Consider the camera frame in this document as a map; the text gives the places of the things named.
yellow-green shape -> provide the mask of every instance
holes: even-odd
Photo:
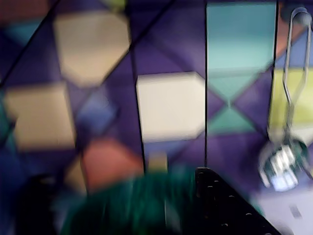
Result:
[[[291,98],[303,76],[302,69],[289,69],[288,90]],[[272,99],[269,116],[270,128],[282,128],[286,122],[287,99],[283,87],[283,70],[274,70]],[[313,69],[310,69],[306,86],[294,110],[293,125],[313,124]]]

metal wire hook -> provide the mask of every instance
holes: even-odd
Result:
[[[306,45],[306,53],[305,53],[305,65],[304,65],[304,76],[302,76],[300,87],[297,89],[296,94],[294,95],[293,100],[291,99],[291,95],[287,86],[288,79],[288,70],[290,65],[290,53],[291,53],[291,38],[292,38],[292,29],[293,29],[293,20],[296,16],[300,16],[301,24],[305,25],[308,28],[308,37],[307,37],[307,45]],[[289,22],[289,33],[288,33],[288,44],[287,44],[287,53],[286,53],[286,62],[284,68],[283,75],[283,86],[286,94],[288,106],[286,111],[286,127],[285,127],[285,137],[288,138],[290,135],[290,128],[292,125],[292,118],[294,113],[294,106],[297,102],[300,94],[302,93],[305,84],[308,79],[309,74],[309,62],[310,62],[310,49],[311,49],[311,25],[312,25],[312,16],[308,12],[305,7],[298,7],[294,9],[291,13],[290,22]]]

teal rectangle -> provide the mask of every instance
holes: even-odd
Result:
[[[207,6],[208,72],[264,71],[273,63],[276,3]]]

beige hexagon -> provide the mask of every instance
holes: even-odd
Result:
[[[75,131],[66,85],[8,89],[4,104],[16,120],[17,147],[22,151],[75,147]]]
[[[138,77],[144,142],[194,139],[205,125],[205,82],[196,72]]]
[[[100,85],[130,45],[126,19],[105,10],[58,16],[54,34],[61,72],[79,87]]]

colorful mural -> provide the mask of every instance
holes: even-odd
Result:
[[[0,1],[0,162],[23,173],[0,165],[8,182],[49,173],[86,193],[165,156],[169,169],[207,166],[245,193],[271,192],[257,164],[285,121],[282,3],[11,2]],[[291,92],[306,38],[296,25]],[[292,132],[312,155],[311,77]]]

